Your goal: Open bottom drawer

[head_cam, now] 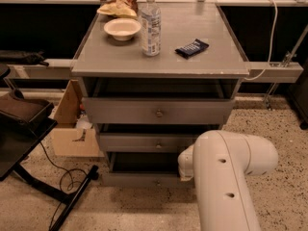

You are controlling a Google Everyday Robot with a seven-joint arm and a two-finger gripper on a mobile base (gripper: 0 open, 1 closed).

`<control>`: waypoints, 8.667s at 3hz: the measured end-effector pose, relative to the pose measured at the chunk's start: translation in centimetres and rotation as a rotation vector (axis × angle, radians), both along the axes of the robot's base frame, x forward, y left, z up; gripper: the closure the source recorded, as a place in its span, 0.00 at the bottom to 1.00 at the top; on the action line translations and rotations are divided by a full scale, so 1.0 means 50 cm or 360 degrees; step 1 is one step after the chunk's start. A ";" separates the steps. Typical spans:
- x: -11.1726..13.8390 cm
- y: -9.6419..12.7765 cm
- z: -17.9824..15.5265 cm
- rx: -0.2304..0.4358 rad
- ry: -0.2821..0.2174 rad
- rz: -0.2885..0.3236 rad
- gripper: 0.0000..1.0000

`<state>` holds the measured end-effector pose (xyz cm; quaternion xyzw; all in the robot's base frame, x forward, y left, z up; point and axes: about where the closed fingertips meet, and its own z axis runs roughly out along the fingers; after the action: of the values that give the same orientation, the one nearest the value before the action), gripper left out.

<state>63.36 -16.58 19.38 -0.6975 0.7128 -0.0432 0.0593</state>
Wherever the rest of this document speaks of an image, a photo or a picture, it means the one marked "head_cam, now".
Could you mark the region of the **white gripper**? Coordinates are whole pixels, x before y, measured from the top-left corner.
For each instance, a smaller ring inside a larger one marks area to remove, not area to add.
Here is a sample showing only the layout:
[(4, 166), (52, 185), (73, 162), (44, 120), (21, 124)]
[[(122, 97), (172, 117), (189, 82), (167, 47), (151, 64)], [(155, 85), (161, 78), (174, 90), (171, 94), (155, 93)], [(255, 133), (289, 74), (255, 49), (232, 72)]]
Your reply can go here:
[(178, 171), (181, 181), (193, 179), (193, 145), (190, 145), (178, 156)]

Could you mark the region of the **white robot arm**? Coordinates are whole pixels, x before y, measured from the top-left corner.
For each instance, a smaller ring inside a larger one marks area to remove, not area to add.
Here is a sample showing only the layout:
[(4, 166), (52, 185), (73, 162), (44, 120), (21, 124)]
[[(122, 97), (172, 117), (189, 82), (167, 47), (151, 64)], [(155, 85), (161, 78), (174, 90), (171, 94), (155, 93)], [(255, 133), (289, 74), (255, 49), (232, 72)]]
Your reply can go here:
[(264, 175), (278, 164), (273, 143), (223, 130), (200, 135), (178, 156), (183, 181), (195, 185), (201, 231), (261, 231), (247, 175)]

